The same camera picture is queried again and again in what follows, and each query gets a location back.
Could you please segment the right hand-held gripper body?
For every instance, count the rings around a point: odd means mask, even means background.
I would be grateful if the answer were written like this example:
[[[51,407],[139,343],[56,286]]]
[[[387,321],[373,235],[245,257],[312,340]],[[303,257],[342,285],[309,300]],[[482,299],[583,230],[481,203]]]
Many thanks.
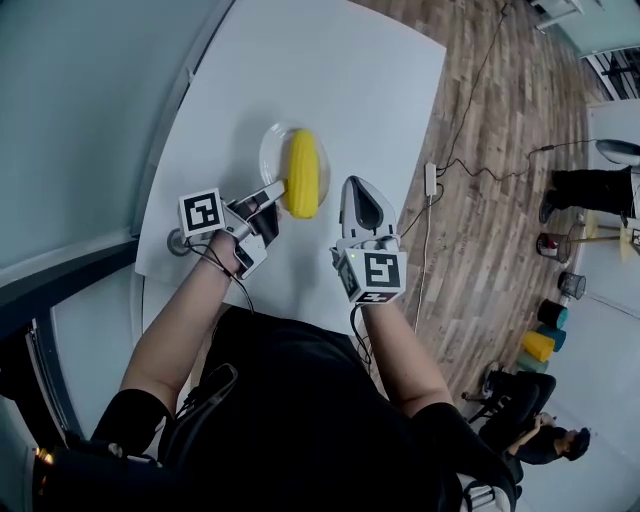
[[[350,303],[384,304],[405,292],[407,254],[393,224],[371,230],[343,225],[330,252]]]

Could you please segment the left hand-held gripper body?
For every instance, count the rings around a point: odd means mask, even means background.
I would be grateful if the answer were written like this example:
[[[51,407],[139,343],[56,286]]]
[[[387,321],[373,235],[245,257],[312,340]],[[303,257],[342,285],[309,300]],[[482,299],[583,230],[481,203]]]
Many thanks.
[[[210,238],[223,231],[234,238],[234,256],[239,263],[239,279],[246,279],[267,258],[262,236],[249,223],[255,211],[234,211],[233,202],[225,203],[219,189],[213,188],[179,198],[181,245]]]

